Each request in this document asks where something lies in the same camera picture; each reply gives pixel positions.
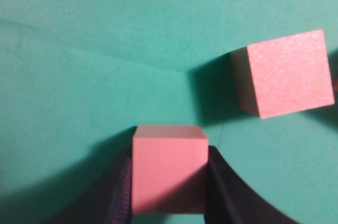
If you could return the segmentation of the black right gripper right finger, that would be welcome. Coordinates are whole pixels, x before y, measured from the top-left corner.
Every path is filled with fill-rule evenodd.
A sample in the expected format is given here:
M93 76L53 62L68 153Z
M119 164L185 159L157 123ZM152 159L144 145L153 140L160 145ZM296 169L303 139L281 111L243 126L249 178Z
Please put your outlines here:
M207 171L205 223L297 224L255 192L215 146L209 146Z

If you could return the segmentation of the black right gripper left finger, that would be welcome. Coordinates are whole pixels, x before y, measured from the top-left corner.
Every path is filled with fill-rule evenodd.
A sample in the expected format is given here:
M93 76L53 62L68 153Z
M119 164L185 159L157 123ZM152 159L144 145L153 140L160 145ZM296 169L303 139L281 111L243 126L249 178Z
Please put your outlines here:
M132 157L118 157L88 190L87 223L131 223Z

